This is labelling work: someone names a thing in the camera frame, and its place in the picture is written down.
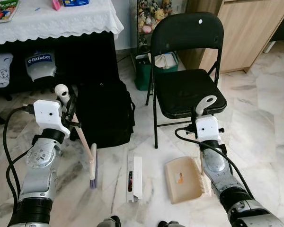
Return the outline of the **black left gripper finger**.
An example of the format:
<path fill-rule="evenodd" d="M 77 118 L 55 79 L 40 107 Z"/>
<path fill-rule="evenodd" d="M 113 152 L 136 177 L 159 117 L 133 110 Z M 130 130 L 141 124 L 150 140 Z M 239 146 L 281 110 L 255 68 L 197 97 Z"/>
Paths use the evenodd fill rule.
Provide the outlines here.
<path fill-rule="evenodd" d="M 76 113 L 76 103 L 77 103 L 77 92 L 76 87 L 68 87 L 69 90 L 69 102 L 68 102 L 68 117 L 69 119 L 73 119 Z"/>

